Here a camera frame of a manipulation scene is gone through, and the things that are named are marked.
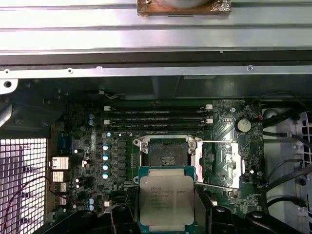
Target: screw hole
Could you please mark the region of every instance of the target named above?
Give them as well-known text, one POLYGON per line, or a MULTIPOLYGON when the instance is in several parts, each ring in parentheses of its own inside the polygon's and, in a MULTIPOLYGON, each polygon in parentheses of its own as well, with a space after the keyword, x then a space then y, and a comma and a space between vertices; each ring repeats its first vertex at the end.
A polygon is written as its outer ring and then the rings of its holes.
POLYGON ((12 86, 12 83, 10 82, 10 81, 6 81, 5 83, 4 83, 4 87, 5 88, 10 88, 12 86))
POLYGON ((251 66, 251 65, 249 65, 249 66, 247 67, 247 70, 250 71, 250 72, 251 72, 253 69, 254 69, 254 67, 251 66))

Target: wire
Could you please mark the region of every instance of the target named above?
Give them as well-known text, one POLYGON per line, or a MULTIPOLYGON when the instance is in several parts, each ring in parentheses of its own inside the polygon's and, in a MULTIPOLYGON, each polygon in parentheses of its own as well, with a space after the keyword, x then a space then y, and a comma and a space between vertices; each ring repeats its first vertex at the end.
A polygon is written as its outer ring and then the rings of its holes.
POLYGON ((277 187, 280 184, 283 184, 283 183, 285 183, 285 182, 287 182, 289 180, 292 180, 294 178, 297 178, 299 176, 307 175, 307 174, 309 174, 311 172, 312 172, 312 166, 308 166, 308 167, 305 167, 305 168, 298 169, 295 172, 283 175, 279 179, 276 179, 271 184, 269 184, 266 188, 264 188, 263 189, 263 193, 267 193, 268 191, 270 191, 271 189, 277 187))
POLYGON ((5 215, 4 215, 4 218, 3 218, 2 234, 5 233, 5 230, 6 230, 6 223, 7 223, 7 219, 8 219, 9 210, 10 210, 10 208, 11 208, 11 204, 12 204, 14 198, 15 198, 28 184, 30 184, 31 182, 34 182, 34 181, 37 180, 37 179, 41 179, 41 178, 45 178, 45 179, 48 181, 48 183, 49 183, 48 191, 49 191, 49 192, 51 192, 51 193, 54 194, 55 196, 59 196, 59 197, 62 197, 62 198, 64 198, 64 199, 66 199, 66 200, 71 201, 71 200, 68 199, 67 197, 61 196, 61 195, 59 195, 58 193, 53 192, 53 191, 51 190, 51 180, 50 180, 48 177, 46 177, 46 176, 39 176, 39 177, 37 177, 37 178, 34 178, 34 179, 32 179, 32 180, 26 182, 25 184, 23 184, 23 186, 22 186, 16 193, 14 193, 13 196, 12 196, 12 198, 9 200, 9 203, 8 203, 7 208, 5 209, 5 215))
POLYGON ((273 204, 280 202, 280 201, 290 201, 297 206, 307 207, 306 202, 304 200, 302 200, 301 198, 295 197, 295 196, 283 196, 283 197, 275 198, 275 199, 269 201, 267 206, 270 207, 273 204))
POLYGON ((308 106, 305 102, 303 102, 300 97, 298 97, 297 95, 294 95, 288 91, 281 91, 281 92, 273 92, 273 93, 264 94, 264 95, 259 96, 256 100, 254 100, 254 102, 257 100, 261 100, 262 98, 265 98, 265 97, 282 95, 282 94, 287 94, 289 96, 292 96, 306 111, 310 111, 312 113, 312 108, 310 106, 308 106))
POLYGON ((274 168, 273 170, 270 172, 270 174, 268 175, 268 178, 267 178, 267 181, 269 182, 270 181, 270 178, 271 176, 277 171, 278 168, 280 168, 281 166, 283 166, 284 164, 286 163, 289 163, 289 162, 300 162, 300 168, 302 168, 302 165, 303 165, 303 160, 302 159, 287 159, 287 160, 284 160, 280 163, 278 163, 274 168))
POLYGON ((267 128, 273 125, 277 125, 280 122, 283 122, 285 120, 287 120, 288 118, 297 116, 298 114, 304 112, 304 110, 302 108, 292 108, 290 110, 287 110, 283 113, 280 113, 276 116, 273 116, 271 118, 268 118, 266 120, 263 121, 262 127, 263 128, 267 128))
POLYGON ((312 143, 310 143, 308 140, 305 140, 301 138, 300 136, 297 136, 295 134, 287 134, 287 133, 270 133, 270 132, 263 132, 263 135, 271 136, 271 137, 289 137, 296 140, 299 140, 302 144, 312 149, 312 143))

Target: capacitor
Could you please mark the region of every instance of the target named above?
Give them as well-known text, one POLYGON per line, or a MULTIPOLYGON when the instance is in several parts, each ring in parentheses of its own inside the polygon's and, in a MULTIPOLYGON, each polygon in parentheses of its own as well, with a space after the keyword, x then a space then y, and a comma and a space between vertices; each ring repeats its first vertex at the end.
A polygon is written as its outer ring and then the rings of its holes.
POLYGON ((89 209, 90 211, 93 211, 93 210, 94 210, 94 206, 93 206, 93 205, 90 205, 90 206, 88 207, 88 209, 89 209))
POLYGON ((104 161, 107 161, 108 158, 109 158, 108 155, 103 155, 103 160, 104 160, 104 161))
POLYGON ((88 165, 88 164, 91 164, 91 160, 87 159, 87 160, 83 160, 82 163, 84 165, 88 165))
POLYGON ((103 165, 103 170, 107 171, 108 168, 109 168, 109 164, 108 164, 108 163, 105 163, 105 164, 103 165))
POLYGON ((239 133, 247 133, 251 130, 252 123, 246 118, 241 118, 235 122, 234 127, 239 133))
POLYGON ((75 149, 74 153, 75 154, 81 154, 81 153, 83 153, 83 149, 75 149))
POLYGON ((79 182, 82 182, 82 181, 83 181, 83 177, 78 177, 78 178, 75 180, 76 183, 79 183, 79 182))
POLYGON ((107 172, 103 173, 102 175, 103 179, 107 179, 109 177, 109 174, 107 172))
POLYGON ((109 150, 110 146, 108 144, 103 145, 103 150, 109 150))
POLYGON ((76 185, 76 188, 78 189, 78 188, 80 188, 80 187, 82 187, 83 186, 83 183, 82 182, 79 182, 77 185, 76 185))
POLYGON ((89 114, 89 115, 88 115, 88 118, 89 118, 89 119, 94 119, 94 115, 93 115, 93 114, 89 114))
POLYGON ((88 124, 89 124, 90 126, 93 126, 93 125, 94 125, 93 119, 90 119, 90 120, 88 121, 88 124))
POLYGON ((94 204, 94 199, 90 198, 90 199, 88 200, 88 203, 89 203, 90 205, 93 205, 93 204, 94 204))

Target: aluminum panel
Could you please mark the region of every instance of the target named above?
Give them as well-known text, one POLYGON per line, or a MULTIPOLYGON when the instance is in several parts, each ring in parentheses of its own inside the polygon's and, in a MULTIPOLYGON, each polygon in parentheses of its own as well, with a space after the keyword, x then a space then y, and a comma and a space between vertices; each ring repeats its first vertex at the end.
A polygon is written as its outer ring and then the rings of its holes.
POLYGON ((236 0, 228 17, 142 18, 135 0, 12 0, 0 7, 0 55, 312 47, 311 0, 236 0))

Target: black cable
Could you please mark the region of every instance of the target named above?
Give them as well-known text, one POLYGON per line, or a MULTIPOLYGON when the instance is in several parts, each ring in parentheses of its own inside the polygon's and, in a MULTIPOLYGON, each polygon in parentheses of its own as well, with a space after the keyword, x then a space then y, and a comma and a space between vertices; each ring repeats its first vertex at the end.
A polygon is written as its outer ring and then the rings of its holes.
POLYGON ((295 117, 302 112, 304 112, 304 110, 302 108, 292 108, 290 110, 287 110, 283 113, 280 113, 276 116, 273 116, 271 118, 264 120, 262 127, 267 128, 270 126, 277 125, 278 123, 283 122, 283 121, 287 120, 288 118, 295 117))
POLYGON ((270 133, 270 132, 266 132, 266 131, 263 131, 263 135, 266 135, 266 136, 271 136, 271 137, 287 137, 287 133, 270 133))
MULTIPOLYGON (((271 136, 271 137, 289 137, 287 133, 270 133, 266 131, 263 131, 263 135, 271 136)), ((299 140, 302 144, 312 149, 312 143, 310 143, 308 140, 305 140, 302 137, 297 136, 295 134, 290 135, 290 138, 299 140)))
POLYGON ((273 204, 280 202, 280 201, 290 201, 299 207, 307 207, 306 202, 304 200, 302 200, 301 198, 295 197, 295 196, 284 196, 284 197, 275 198, 275 199, 269 201, 267 206, 270 207, 273 204))
POLYGON ((289 180, 292 180, 294 178, 297 178, 299 176, 307 175, 309 173, 312 173, 312 166, 311 165, 309 165, 309 166, 307 166, 305 168, 298 169, 295 172, 283 175, 279 179, 276 179, 271 184, 269 184, 266 188, 263 188, 263 193, 267 193, 268 191, 270 191, 271 189, 277 187, 280 184, 283 184, 283 183, 285 183, 285 182, 287 182, 289 180))
POLYGON ((276 96, 276 95, 282 95, 282 94, 287 94, 289 96, 292 96, 306 111, 310 111, 312 113, 312 108, 310 106, 308 106, 305 102, 303 102, 300 97, 298 97, 297 95, 294 95, 288 91, 281 91, 281 92, 273 92, 273 93, 264 94, 264 95, 259 96, 256 100, 261 100, 262 98, 265 98, 268 96, 276 96))
POLYGON ((300 162, 300 168, 302 168, 302 165, 303 165, 303 160, 302 159, 287 159, 287 160, 284 160, 280 163, 278 163, 274 168, 273 170, 270 172, 270 174, 268 175, 268 178, 267 178, 267 181, 269 182, 270 181, 270 178, 271 176, 277 171, 278 168, 280 168, 281 166, 283 166, 284 164, 286 163, 289 163, 289 162, 300 162))

